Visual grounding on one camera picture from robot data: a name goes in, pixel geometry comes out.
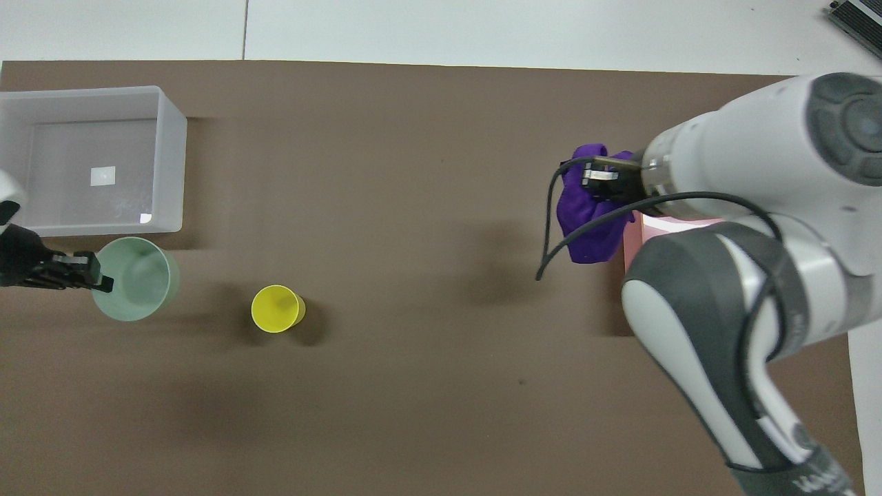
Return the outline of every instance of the black cable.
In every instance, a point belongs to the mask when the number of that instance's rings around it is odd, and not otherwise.
[[[569,162],[564,162],[563,164],[561,164],[561,168],[565,164],[568,164],[568,163]],[[576,164],[573,163],[572,165],[569,165],[567,167],[567,169],[569,169],[573,165],[576,165]],[[557,179],[557,177],[560,176],[560,170],[561,169],[558,169],[555,172],[555,179]],[[766,226],[768,226],[768,228],[772,231],[772,235],[774,236],[775,239],[777,239],[778,241],[783,240],[783,237],[781,235],[781,229],[778,227],[778,224],[775,223],[775,221],[772,219],[772,217],[769,216],[768,212],[766,212],[759,205],[753,203],[752,201],[750,201],[748,199],[744,199],[740,196],[731,195],[728,193],[720,193],[720,192],[681,192],[681,193],[672,193],[670,195],[657,196],[657,197],[642,199],[640,201],[635,201],[634,203],[631,203],[629,205],[625,205],[624,207],[617,208],[616,210],[613,210],[612,212],[601,215],[600,217],[597,217],[596,219],[593,219],[590,222],[586,222],[586,223],[582,224],[581,226],[579,226],[578,228],[576,228],[576,230],[574,230],[569,235],[567,235],[563,240],[561,240],[560,243],[557,244],[557,246],[554,247],[553,250],[551,250],[549,252],[548,251],[548,237],[549,237],[548,233],[549,233],[549,229],[550,229],[549,224],[550,224],[550,217],[551,217],[551,213],[550,213],[551,195],[550,195],[550,193],[551,193],[551,189],[549,189],[549,204],[548,204],[549,210],[548,210],[548,214],[546,215],[546,222],[545,222],[545,224],[546,224],[546,237],[545,237],[546,240],[545,240],[545,244],[542,248],[542,263],[539,266],[539,270],[536,272],[536,280],[537,281],[542,280],[542,276],[545,273],[545,267],[547,267],[549,262],[551,262],[551,260],[554,259],[555,255],[557,255],[561,250],[563,250],[569,243],[572,243],[573,240],[575,240],[576,238],[587,233],[589,230],[594,229],[603,223],[612,221],[613,219],[616,219],[616,218],[621,217],[623,215],[627,215],[633,210],[643,210],[645,208],[655,207],[656,205],[660,205],[662,203],[667,203],[669,201],[677,201],[680,199],[719,199],[719,200],[723,200],[723,201],[728,201],[730,203],[735,203],[735,204],[740,205],[744,208],[747,208],[752,213],[754,213],[762,222],[764,222],[766,224]]]
[[[560,162],[560,167],[555,170],[554,175],[551,177],[551,183],[549,184],[549,196],[548,203],[545,205],[545,241],[542,243],[542,258],[545,258],[545,255],[549,250],[549,239],[551,237],[551,198],[554,196],[554,185],[557,183],[557,178],[564,174],[570,167],[576,165],[585,165],[586,163],[592,162],[594,157],[581,157],[577,159],[571,159],[565,162]]]

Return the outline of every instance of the light green cup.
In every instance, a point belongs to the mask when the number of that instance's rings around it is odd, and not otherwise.
[[[140,320],[167,305],[181,284],[175,259],[141,237],[111,241],[96,255],[101,273],[112,277],[113,290],[93,290],[98,308],[111,319]]]

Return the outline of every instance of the plastic cup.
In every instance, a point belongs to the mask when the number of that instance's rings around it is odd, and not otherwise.
[[[175,259],[144,238],[121,237],[95,256],[114,285],[109,293],[93,290],[92,298],[111,319],[143,319],[177,295],[181,272]]]
[[[251,318],[267,333],[280,333],[303,320],[306,303],[291,289],[279,284],[267,286],[251,301]]]

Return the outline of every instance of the purple cloth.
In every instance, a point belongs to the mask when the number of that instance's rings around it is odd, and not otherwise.
[[[606,147],[601,143],[583,145],[576,148],[572,158],[593,155],[607,156]],[[628,160],[631,155],[631,152],[619,152],[613,155],[613,158]],[[564,231],[564,236],[582,224],[623,206],[609,200],[598,202],[592,198],[591,193],[582,187],[582,170],[583,168],[577,165],[570,167],[563,174],[564,192],[561,193],[560,200],[557,202],[557,221]],[[570,259],[577,264],[609,261],[622,243],[624,226],[628,222],[634,222],[633,214],[609,221],[574,239],[567,246],[570,251]]]

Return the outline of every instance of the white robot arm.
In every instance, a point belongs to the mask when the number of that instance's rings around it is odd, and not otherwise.
[[[0,170],[0,234],[24,203],[25,192],[9,174]]]
[[[622,290],[634,333],[747,494],[853,495],[766,362],[882,317],[882,85],[788,79],[663,132],[635,162],[646,197],[736,195],[771,215],[782,242],[731,203],[660,204],[655,214],[730,222],[641,249]]]

